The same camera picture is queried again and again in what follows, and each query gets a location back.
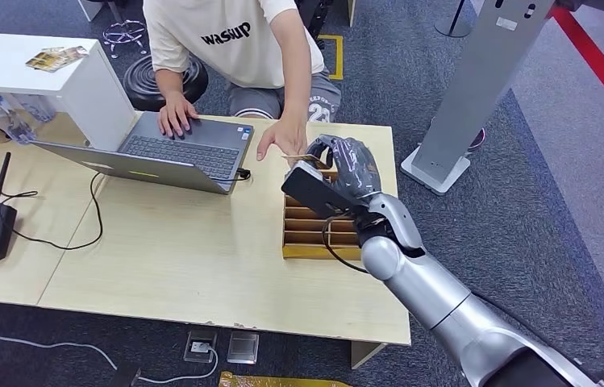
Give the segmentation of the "person's left hand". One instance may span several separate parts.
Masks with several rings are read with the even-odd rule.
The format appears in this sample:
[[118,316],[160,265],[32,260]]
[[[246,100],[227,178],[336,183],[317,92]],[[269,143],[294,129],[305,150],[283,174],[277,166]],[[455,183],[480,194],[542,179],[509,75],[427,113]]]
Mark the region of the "person's left hand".
[[275,145],[286,156],[299,156],[307,150],[306,121],[282,117],[265,130],[256,149],[256,159],[262,161]]

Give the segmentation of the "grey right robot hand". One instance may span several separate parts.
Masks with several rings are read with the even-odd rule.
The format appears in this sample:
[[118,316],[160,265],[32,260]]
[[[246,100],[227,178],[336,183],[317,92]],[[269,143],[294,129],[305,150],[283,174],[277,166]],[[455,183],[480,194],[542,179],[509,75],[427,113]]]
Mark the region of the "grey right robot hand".
[[377,163],[368,147],[358,139],[335,135],[320,135],[306,153],[320,157],[327,151],[325,164],[337,169],[335,188],[355,199],[382,192]]

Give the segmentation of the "person's right hand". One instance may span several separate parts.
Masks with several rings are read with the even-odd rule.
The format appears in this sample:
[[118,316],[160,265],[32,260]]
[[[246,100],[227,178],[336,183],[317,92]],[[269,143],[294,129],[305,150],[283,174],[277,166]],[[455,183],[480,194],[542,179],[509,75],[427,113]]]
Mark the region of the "person's right hand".
[[162,135],[183,139],[190,132],[190,122],[196,119],[199,119],[197,111],[182,92],[169,91],[165,95],[165,105],[160,109],[158,118]]

